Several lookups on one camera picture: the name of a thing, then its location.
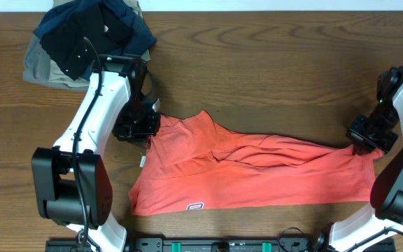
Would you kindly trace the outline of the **red orange t-shirt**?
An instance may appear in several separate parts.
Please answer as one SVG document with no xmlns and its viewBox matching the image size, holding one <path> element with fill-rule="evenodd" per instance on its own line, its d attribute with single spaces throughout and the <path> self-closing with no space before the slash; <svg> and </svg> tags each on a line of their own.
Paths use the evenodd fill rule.
<svg viewBox="0 0 403 252">
<path fill-rule="evenodd" d="M 205 111 L 186 119 L 162 116 L 129 191 L 132 213 L 366 202 L 381 155 L 233 132 Z"/>
</svg>

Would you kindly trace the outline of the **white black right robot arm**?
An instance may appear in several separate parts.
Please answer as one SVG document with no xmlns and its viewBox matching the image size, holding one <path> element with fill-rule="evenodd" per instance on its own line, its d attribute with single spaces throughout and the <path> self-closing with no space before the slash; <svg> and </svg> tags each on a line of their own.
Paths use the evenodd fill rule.
<svg viewBox="0 0 403 252">
<path fill-rule="evenodd" d="M 403 140 L 403 66 L 393 66 L 377 80 L 378 104 L 360 114 L 346 136 L 361 149 L 388 153 Z M 393 132 L 401 127 L 400 135 Z M 321 232 L 310 251 L 395 251 L 394 235 L 403 236 L 403 147 L 376 178 L 370 202 Z"/>
</svg>

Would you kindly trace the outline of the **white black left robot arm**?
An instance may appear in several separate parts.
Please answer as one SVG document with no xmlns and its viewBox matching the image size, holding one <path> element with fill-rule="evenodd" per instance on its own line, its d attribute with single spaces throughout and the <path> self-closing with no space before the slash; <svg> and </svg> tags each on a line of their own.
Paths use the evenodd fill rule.
<svg viewBox="0 0 403 252">
<path fill-rule="evenodd" d="M 47 251 L 134 251 L 111 212 L 113 189 L 103 162 L 109 136 L 149 148 L 160 127 L 160 102 L 142 92 L 150 72 L 141 58 L 98 55 L 72 122 L 52 148 L 31 159 L 39 215 L 76 232 Z"/>
</svg>

